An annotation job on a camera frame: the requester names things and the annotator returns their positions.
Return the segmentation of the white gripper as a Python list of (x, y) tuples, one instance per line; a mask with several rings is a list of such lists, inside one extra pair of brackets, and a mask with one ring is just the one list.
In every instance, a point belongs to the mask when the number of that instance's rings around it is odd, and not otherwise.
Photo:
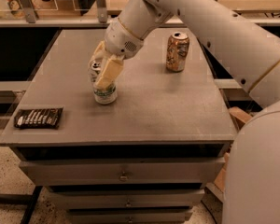
[[(100, 60), (102, 70), (96, 79), (98, 89), (106, 89), (123, 70), (123, 60), (130, 59), (143, 47), (144, 41), (132, 35), (120, 22), (115, 19), (105, 31), (105, 42), (101, 41), (92, 54), (89, 63)], [(113, 55), (105, 55), (105, 50)]]

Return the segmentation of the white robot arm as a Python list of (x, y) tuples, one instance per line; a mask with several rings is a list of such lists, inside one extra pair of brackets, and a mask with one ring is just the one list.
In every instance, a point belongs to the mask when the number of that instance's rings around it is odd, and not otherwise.
[(130, 0), (93, 56), (116, 79), (148, 34), (177, 16), (261, 106), (231, 146), (222, 224), (280, 224), (280, 38), (214, 0)]

